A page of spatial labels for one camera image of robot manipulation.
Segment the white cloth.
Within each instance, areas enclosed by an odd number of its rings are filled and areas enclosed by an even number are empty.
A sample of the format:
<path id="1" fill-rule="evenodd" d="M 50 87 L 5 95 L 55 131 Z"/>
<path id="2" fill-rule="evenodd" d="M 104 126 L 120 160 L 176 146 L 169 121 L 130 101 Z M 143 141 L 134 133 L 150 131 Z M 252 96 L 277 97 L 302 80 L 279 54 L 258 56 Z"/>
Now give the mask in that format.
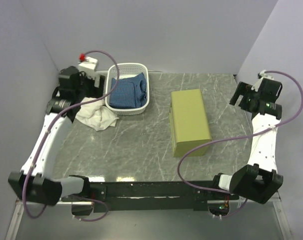
<path id="1" fill-rule="evenodd" d="M 104 100 L 82 105 L 75 118 L 97 132 L 106 130 L 108 127 L 115 127 L 119 119 L 105 106 Z"/>

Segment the olive green metal drawer box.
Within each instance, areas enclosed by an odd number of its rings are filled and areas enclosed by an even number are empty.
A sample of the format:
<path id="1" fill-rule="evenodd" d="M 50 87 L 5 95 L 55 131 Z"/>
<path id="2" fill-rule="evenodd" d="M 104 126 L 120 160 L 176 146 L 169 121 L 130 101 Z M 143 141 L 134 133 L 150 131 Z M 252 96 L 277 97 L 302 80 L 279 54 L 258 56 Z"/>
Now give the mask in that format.
<path id="1" fill-rule="evenodd" d="M 175 158 L 181 158 L 193 148 L 212 141 L 200 89 L 171 92 L 169 121 Z"/>

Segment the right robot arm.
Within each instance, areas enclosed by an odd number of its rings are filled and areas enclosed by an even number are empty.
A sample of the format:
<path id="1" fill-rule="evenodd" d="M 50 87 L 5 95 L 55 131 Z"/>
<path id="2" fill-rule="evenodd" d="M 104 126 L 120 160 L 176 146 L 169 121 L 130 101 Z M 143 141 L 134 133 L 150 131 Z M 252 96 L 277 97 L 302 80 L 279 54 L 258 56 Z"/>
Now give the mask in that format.
<path id="1" fill-rule="evenodd" d="M 247 165 L 233 175 L 219 173 L 219 181 L 210 187 L 211 195 L 220 200 L 228 192 L 265 204 L 282 186 L 284 178 L 276 165 L 276 125 L 281 122 L 282 106 L 276 101 L 283 85 L 270 75 L 259 77 L 256 84 L 240 82 L 230 99 L 251 113 L 253 133 Z"/>

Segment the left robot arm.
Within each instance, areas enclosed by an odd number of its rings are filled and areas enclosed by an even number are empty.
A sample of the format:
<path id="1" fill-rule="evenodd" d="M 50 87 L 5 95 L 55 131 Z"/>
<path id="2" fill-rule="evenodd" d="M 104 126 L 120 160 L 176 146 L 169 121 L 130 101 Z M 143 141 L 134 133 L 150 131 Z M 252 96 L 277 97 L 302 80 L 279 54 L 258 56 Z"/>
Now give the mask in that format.
<path id="1" fill-rule="evenodd" d="M 86 176 L 70 175 L 53 179 L 56 156 L 74 122 L 81 101 L 103 95 L 105 76 L 90 76 L 75 66 L 59 72 L 58 86 L 47 103 L 42 130 L 36 144 L 20 171 L 13 171 L 8 183 L 20 200 L 55 206 L 58 201 L 74 195 L 79 201 L 91 196 Z"/>

